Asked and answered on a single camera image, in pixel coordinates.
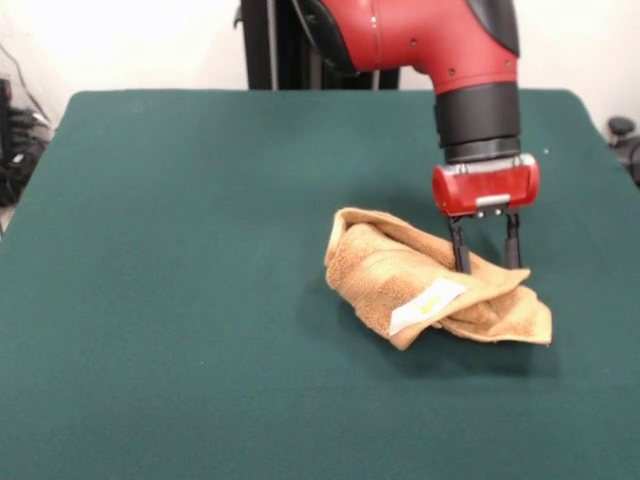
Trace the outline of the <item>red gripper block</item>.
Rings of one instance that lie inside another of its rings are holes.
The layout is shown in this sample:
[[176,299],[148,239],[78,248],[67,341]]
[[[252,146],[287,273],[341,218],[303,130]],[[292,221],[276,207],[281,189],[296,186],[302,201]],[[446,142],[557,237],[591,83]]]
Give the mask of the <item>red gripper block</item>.
[[[539,183],[539,165],[530,154],[439,165],[432,170],[433,197],[439,211],[449,217],[448,227],[458,272],[471,273],[461,217],[529,206],[537,197]],[[509,269],[520,269],[520,216],[514,211],[509,212],[506,218],[505,265]]]

